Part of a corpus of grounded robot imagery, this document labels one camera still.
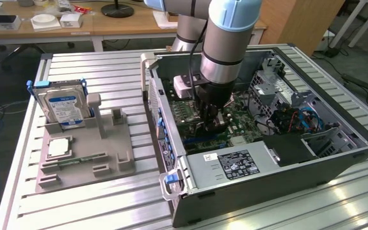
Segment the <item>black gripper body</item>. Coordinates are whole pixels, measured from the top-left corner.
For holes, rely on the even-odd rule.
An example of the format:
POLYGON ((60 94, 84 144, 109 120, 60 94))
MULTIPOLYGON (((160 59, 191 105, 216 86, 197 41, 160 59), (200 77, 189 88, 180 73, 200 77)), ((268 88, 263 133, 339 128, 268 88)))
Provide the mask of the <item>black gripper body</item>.
POLYGON ((199 86, 197 97, 208 113, 215 113, 224 107, 229 100, 233 87, 235 81, 224 84, 208 82, 199 86))

